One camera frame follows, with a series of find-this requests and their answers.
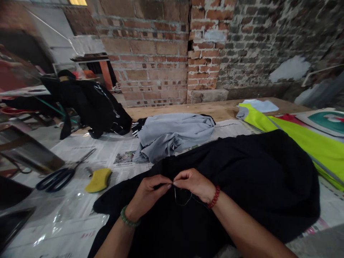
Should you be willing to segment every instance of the red fabric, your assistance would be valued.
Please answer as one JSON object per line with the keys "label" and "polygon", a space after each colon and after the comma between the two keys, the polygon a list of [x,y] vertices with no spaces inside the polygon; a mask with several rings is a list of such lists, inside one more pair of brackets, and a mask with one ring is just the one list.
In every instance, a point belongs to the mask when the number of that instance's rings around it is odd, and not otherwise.
{"label": "red fabric", "polygon": [[0,109],[0,112],[7,115],[19,115],[19,114],[25,114],[25,113],[36,113],[35,110],[27,110],[27,109],[15,109],[11,107],[4,107]]}
{"label": "red fabric", "polygon": [[292,123],[295,123],[295,124],[298,124],[298,125],[304,125],[305,124],[304,122],[298,120],[296,118],[296,115],[285,114],[285,115],[279,116],[277,118],[283,119],[283,120],[286,120],[286,121],[289,121],[289,122],[292,122]]}

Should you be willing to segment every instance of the newspaper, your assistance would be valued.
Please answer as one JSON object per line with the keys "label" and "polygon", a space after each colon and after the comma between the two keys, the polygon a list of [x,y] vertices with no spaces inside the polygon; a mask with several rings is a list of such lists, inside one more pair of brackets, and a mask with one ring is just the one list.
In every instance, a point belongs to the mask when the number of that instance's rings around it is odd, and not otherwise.
{"label": "newspaper", "polygon": [[[257,133],[259,131],[245,122],[231,119],[218,122],[208,141],[219,137]],[[109,187],[132,178],[152,167],[151,163],[133,163],[132,158],[138,144],[139,139],[133,137],[131,133],[125,136],[106,134],[98,140],[85,134],[70,136],[53,147],[52,152],[65,160],[66,166],[74,165],[91,149],[96,148],[96,151],[78,167],[71,182],[59,192],[46,193],[34,190],[23,202],[6,210],[11,212],[37,207],[2,257],[23,257],[23,254],[25,257],[35,258],[87,257],[96,233],[105,225],[108,216],[97,214],[92,209],[95,200],[106,190],[95,194],[85,192],[84,189],[90,182],[85,168],[90,167],[93,171],[101,168],[111,169]],[[42,176],[32,172],[29,175],[19,174],[14,179],[35,187]],[[302,235],[303,237],[344,223],[343,193],[336,191],[323,178],[320,178],[320,189],[321,218]]]}

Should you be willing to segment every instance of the forearm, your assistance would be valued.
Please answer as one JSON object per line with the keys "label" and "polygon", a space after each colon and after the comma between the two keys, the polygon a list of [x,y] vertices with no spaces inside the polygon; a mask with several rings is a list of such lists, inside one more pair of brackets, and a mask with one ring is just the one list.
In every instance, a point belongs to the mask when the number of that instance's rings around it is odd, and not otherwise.
{"label": "forearm", "polygon": [[224,192],[213,211],[243,257],[296,257]]}
{"label": "forearm", "polygon": [[132,245],[135,228],[118,218],[95,258],[126,258]]}

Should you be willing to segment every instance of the wooden table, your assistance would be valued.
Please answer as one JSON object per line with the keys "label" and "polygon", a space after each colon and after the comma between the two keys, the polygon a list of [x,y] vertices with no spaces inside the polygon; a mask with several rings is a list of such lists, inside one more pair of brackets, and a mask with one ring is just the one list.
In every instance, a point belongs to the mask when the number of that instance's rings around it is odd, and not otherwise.
{"label": "wooden table", "polygon": [[[274,97],[258,98],[258,100],[270,100],[280,109],[276,112],[265,113],[266,115],[280,115],[286,113],[298,113],[310,111],[310,108],[297,105],[285,100],[277,99]],[[215,122],[236,119],[236,115],[239,111],[237,105],[244,100],[227,100],[198,104],[184,104],[175,106],[160,106],[160,107],[139,107],[139,108],[126,108],[125,110],[131,116],[133,121],[137,121],[139,118],[146,118],[148,116],[170,114],[170,113],[193,113],[193,114],[206,114],[212,116]],[[89,127],[77,130],[73,134],[85,134]]]}

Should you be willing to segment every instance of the peeling paint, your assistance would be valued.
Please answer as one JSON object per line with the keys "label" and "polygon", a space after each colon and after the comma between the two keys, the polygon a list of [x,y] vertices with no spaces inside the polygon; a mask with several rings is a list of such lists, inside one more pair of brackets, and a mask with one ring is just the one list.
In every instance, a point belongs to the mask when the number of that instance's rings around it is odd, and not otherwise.
{"label": "peeling paint", "polygon": [[305,61],[304,57],[294,56],[283,62],[276,70],[270,73],[269,79],[271,82],[277,82],[279,79],[301,79],[311,64]]}

